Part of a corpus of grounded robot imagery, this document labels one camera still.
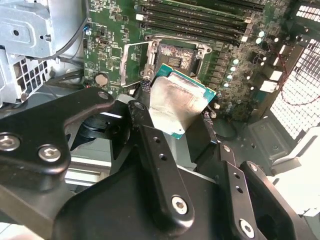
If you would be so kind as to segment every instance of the black wire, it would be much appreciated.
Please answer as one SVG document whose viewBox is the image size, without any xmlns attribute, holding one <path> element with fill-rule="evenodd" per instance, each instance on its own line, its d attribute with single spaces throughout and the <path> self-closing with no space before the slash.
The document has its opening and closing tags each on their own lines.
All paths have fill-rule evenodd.
<svg viewBox="0 0 320 240">
<path fill-rule="evenodd" d="M 61 62 L 75 65 L 75 66 L 78 67 L 78 68 L 83 68 L 83 67 L 84 67 L 83 62 L 78 62 L 78 61 L 75 61 L 75 60 L 74 60 L 74 58 L 77 56 L 77 53 L 78 53 L 79 50 L 80 50 L 80 47 L 81 47 L 81 45 L 82 45 L 82 41 L 83 41 L 84 37 L 85 37 L 85 32 L 82 31 L 80 43 L 79 43 L 79 46 L 78 46 L 75 54 L 74 54 L 72 57 L 70 57 L 70 58 L 63 57 L 63 56 L 59 56 L 58 58 L 60 59 Z"/>
<path fill-rule="evenodd" d="M 54 55 L 48 56 L 48 57 L 43 57 L 43 58 L 37 58 L 37 60 L 46 61 L 46 60 L 50 60 L 50 59 L 55 59 L 55 58 L 59 57 L 60 55 L 62 55 L 63 53 L 65 53 L 75 43 L 75 41 L 78 39 L 80 34 L 83 33 L 84 27 L 86 26 L 86 24 L 88 22 L 88 18 L 89 18 L 88 0 L 84 0 L 84 3 L 85 3 L 85 18 L 84 18 L 83 22 L 81 23 L 80 27 L 75 32 L 75 34 L 72 36 L 72 38 L 61 49 L 59 49 Z"/>
<path fill-rule="evenodd" d="M 63 74 L 61 76 L 57 76 L 57 77 L 51 78 L 45 84 L 46 85 L 55 85 L 57 83 L 64 82 L 64 81 L 67 81 L 67 80 L 82 78 L 83 76 L 84 76 L 84 70 L 81 69 L 81 70 L 72 71 L 72 72 Z"/>
</svg>

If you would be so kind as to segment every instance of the ram slot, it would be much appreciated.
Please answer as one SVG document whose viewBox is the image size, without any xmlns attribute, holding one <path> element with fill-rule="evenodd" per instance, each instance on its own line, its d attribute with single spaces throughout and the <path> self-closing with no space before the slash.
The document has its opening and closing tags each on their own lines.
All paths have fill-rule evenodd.
<svg viewBox="0 0 320 240">
<path fill-rule="evenodd" d="M 158 30 L 160 32 L 170 31 L 176 36 L 185 37 L 187 39 L 197 40 L 200 42 L 212 43 L 212 40 L 218 40 L 224 43 L 230 43 L 232 45 L 237 45 L 238 41 L 235 37 L 225 36 L 219 32 L 213 31 L 197 31 L 194 28 L 186 28 L 185 26 L 179 24 L 170 24 L 169 22 L 154 22 L 147 19 L 143 20 L 143 27 L 151 28 L 153 30 Z"/>
<path fill-rule="evenodd" d="M 154 6 L 146 5 L 143 8 L 143 11 L 149 15 L 153 13 L 161 13 L 161 14 L 171 14 L 173 16 L 179 16 L 184 18 L 189 18 L 195 21 L 208 22 L 212 24 L 218 24 L 225 26 L 227 28 L 232 28 L 241 32 L 245 32 L 246 24 L 244 22 L 239 22 L 234 20 L 230 15 L 214 15 L 209 13 L 203 13 L 196 10 L 189 10 L 182 7 L 169 6 L 165 4 L 157 4 Z"/>
<path fill-rule="evenodd" d="M 232 28 L 227 28 L 219 24 L 214 24 L 214 23 L 207 24 L 204 22 L 194 21 L 187 18 L 170 16 L 168 14 L 150 15 L 147 17 L 147 19 L 150 21 L 158 22 L 158 23 L 165 21 L 168 23 L 177 24 L 185 27 L 196 28 L 201 31 L 213 31 L 213 32 L 224 34 L 224 36 L 230 36 L 230 37 L 236 36 L 237 38 L 240 36 L 240 33 L 237 32 L 236 30 Z"/>
<path fill-rule="evenodd" d="M 195 7 L 204 7 L 208 9 L 213 9 L 216 11 L 221 11 L 221 8 L 224 8 L 224 11 L 229 13 L 237 13 L 238 10 L 249 10 L 262 13 L 265 6 L 250 1 L 241 1 L 241 0 L 175 0 L 175 1 L 166 1 L 166 0 L 147 0 L 151 3 L 165 3 L 165 2 L 176 2 L 193 5 Z"/>
</svg>

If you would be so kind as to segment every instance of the electronic component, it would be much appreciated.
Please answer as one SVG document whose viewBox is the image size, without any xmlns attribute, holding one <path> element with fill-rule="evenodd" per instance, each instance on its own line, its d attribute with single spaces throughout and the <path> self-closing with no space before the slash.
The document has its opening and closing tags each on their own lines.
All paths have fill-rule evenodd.
<svg viewBox="0 0 320 240">
<path fill-rule="evenodd" d="M 190 76 L 196 63 L 196 55 L 196 50 L 160 43 L 155 60 L 155 72 L 158 72 L 162 64 L 166 64 Z"/>
<path fill-rule="evenodd" d="M 108 76 L 105 73 L 99 73 L 95 76 L 94 80 L 100 87 L 107 85 L 109 81 Z"/>
<path fill-rule="evenodd" d="M 106 6 L 92 4 L 92 35 L 85 36 L 89 46 L 84 58 L 85 79 L 96 86 L 95 76 L 107 73 L 109 82 L 103 88 L 116 96 L 128 93 L 141 81 L 153 80 L 166 64 L 217 93 L 223 91 L 220 98 L 224 103 L 241 100 L 243 109 L 253 109 L 263 97 L 253 99 L 256 96 L 247 84 L 270 63 L 271 52 L 279 52 L 280 38 L 289 36 L 280 25 L 289 2 L 264 6 L 232 1 L 232 7 L 221 0 L 214 5 L 206 1 L 137 0 L 132 8 L 115 1 Z M 291 44 L 290 39 L 284 42 Z M 225 114 L 225 104 L 221 108 L 219 117 Z M 229 116 L 239 121 L 250 116 L 238 113 L 231 111 Z"/>
<path fill-rule="evenodd" d="M 279 67 L 266 65 L 263 68 L 263 74 L 272 81 L 279 81 L 283 74 L 283 70 L 281 70 Z"/>
</svg>

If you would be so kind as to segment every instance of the mesh panel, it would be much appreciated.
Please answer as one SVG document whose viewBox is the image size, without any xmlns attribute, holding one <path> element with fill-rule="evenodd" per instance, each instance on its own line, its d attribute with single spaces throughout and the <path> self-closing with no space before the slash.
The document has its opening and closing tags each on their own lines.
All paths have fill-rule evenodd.
<svg viewBox="0 0 320 240">
<path fill-rule="evenodd" d="M 295 140 L 304 131 L 320 123 L 320 42 L 312 39 L 274 101 L 271 111 Z"/>
<path fill-rule="evenodd" d="M 320 9 L 316 7 L 301 5 L 296 16 L 320 23 Z"/>
</svg>

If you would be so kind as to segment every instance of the cable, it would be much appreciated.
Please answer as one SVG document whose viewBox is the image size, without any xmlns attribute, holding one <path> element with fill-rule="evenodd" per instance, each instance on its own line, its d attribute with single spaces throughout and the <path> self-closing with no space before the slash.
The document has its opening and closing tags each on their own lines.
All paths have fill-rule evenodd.
<svg viewBox="0 0 320 240">
<path fill-rule="evenodd" d="M 285 86 L 285 83 L 286 83 L 286 82 L 288 81 L 288 79 L 289 79 L 289 73 L 288 73 L 288 71 L 287 71 L 286 65 L 284 64 L 284 62 L 283 62 L 280 54 L 279 54 L 278 52 L 277 52 L 276 54 L 277 54 L 277 57 L 279 58 L 279 60 L 280 60 L 280 62 L 281 62 L 281 65 L 282 65 L 282 67 L 283 67 L 283 69 L 284 69 L 284 72 L 285 72 L 285 78 L 284 78 L 284 80 L 283 80 L 283 82 L 282 82 L 282 84 L 281 84 L 281 86 L 280 86 L 280 94 L 281 94 L 282 100 L 283 100 L 286 104 L 291 105 L 291 106 L 305 106 L 305 105 L 312 104 L 312 103 L 314 103 L 315 101 L 317 101 L 318 99 L 320 99 L 320 95 L 317 96 L 315 99 L 313 99 L 313 100 L 311 100 L 311 101 L 309 101 L 309 102 L 305 102 L 305 103 L 291 103 L 291 102 L 289 102 L 288 100 L 285 99 L 285 97 L 284 97 L 284 86 Z"/>
<path fill-rule="evenodd" d="M 84 70 L 81 69 L 81 70 L 72 71 L 72 72 L 63 74 L 61 76 L 57 76 L 57 77 L 51 78 L 45 84 L 46 85 L 55 85 L 57 83 L 64 82 L 64 81 L 67 81 L 67 80 L 82 78 L 83 76 L 84 76 Z"/>
<path fill-rule="evenodd" d="M 82 45 L 82 40 L 84 39 L 84 37 L 85 37 L 85 31 L 82 31 L 80 43 L 79 43 L 79 46 L 78 46 L 75 54 L 70 58 L 59 56 L 58 58 L 60 59 L 61 62 L 75 65 L 78 68 L 83 68 L 84 67 L 83 62 L 78 62 L 78 61 L 74 60 L 74 58 L 77 56 L 77 54 L 78 54 L 78 52 L 80 50 L 80 47 Z"/>
<path fill-rule="evenodd" d="M 88 18 L 89 18 L 88 0 L 84 0 L 84 3 L 85 3 L 85 18 L 84 18 L 83 22 L 81 23 L 80 27 L 75 32 L 75 34 L 72 36 L 72 38 L 61 49 L 59 49 L 54 55 L 44 57 L 44 58 L 37 58 L 37 60 L 46 61 L 46 60 L 50 60 L 50 59 L 55 59 L 55 58 L 59 57 L 60 55 L 62 55 L 63 53 L 65 53 L 75 43 L 75 41 L 78 39 L 80 34 L 83 33 L 84 27 L 86 26 L 86 24 L 88 22 Z"/>
</svg>

